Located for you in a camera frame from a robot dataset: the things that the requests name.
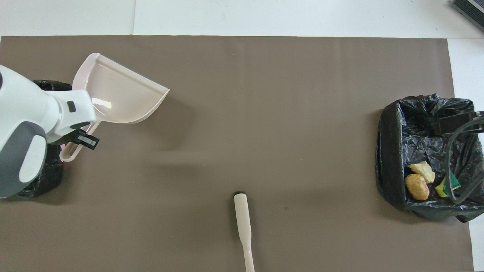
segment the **potato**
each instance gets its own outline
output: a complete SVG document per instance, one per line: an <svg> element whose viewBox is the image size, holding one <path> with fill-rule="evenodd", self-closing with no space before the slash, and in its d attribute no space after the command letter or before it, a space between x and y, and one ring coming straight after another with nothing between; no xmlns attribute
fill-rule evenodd
<svg viewBox="0 0 484 272"><path fill-rule="evenodd" d="M417 174L410 174L405 178L405 185L415 200L427 200L430 191L428 190L424 177Z"/></svg>

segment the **yellow sponge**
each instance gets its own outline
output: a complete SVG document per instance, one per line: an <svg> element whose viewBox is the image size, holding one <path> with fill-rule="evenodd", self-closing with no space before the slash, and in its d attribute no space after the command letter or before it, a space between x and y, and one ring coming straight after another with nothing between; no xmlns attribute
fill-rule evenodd
<svg viewBox="0 0 484 272"><path fill-rule="evenodd" d="M461 187L460 183L452 172L450 173L450 176L451 176L452 191L457 188L460 188ZM449 188L447 187L447 179L444 178L444 180L442 180L439 186L435 187L435 190L437 191L440 197L448 197L450 192L449 192Z"/></svg>

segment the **brown paper sheet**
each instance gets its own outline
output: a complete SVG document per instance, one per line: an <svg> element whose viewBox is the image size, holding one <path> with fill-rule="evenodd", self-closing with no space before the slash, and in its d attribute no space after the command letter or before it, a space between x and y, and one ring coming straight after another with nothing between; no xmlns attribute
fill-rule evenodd
<svg viewBox="0 0 484 272"><path fill-rule="evenodd" d="M378 118L452 97L442 39L2 37L0 63L72 82L99 52L171 89L103 123L55 190L0 200L2 271L245 271L232 194L248 195L256 271L470 271L468 225L378 194Z"/></svg>

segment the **white dustpan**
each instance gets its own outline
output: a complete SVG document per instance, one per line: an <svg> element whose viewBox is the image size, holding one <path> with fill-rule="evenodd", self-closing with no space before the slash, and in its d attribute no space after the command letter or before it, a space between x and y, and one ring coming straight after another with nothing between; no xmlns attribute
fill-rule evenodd
<svg viewBox="0 0 484 272"><path fill-rule="evenodd" d="M72 83L73 90L86 90L96 112L96 123L84 127L91 135L103 122L133 124L145 120L161 104L169 89L106 58L90 54ZM82 145L68 143L60 153L65 162L75 159Z"/></svg>

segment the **garbage bag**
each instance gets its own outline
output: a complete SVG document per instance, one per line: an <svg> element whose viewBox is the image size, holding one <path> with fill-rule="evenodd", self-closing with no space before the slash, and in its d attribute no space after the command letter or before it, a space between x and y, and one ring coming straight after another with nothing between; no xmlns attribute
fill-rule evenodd
<svg viewBox="0 0 484 272"><path fill-rule="evenodd" d="M445 176L445 147L451 134L436 135L433 124L439 118L473 112L471 100L441 98L436 94L409 96L386 106L378 124L375 170L380 194L394 207L428 219L455 216L465 223L484 213L484 185L480 183L462 203L454 204L439 197L435 186ZM478 173L484 171L481 143L477 134L460 134L451 147L450 169L461 188L459 196ZM408 165L427 161L435 172L426 201L416 201L405 186L405 177L412 173Z"/></svg>
<svg viewBox="0 0 484 272"><path fill-rule="evenodd" d="M69 91L72 86L67 83L62 83L53 80L34 80L41 89L45 91ZM59 158L61 147L58 145L47 144L47 154L44 160L42 170L26 188L18 192L16 195L20 198L31 198L40 196L48 191L56 188L62 180L62 172L64 169L64 162Z"/></svg>

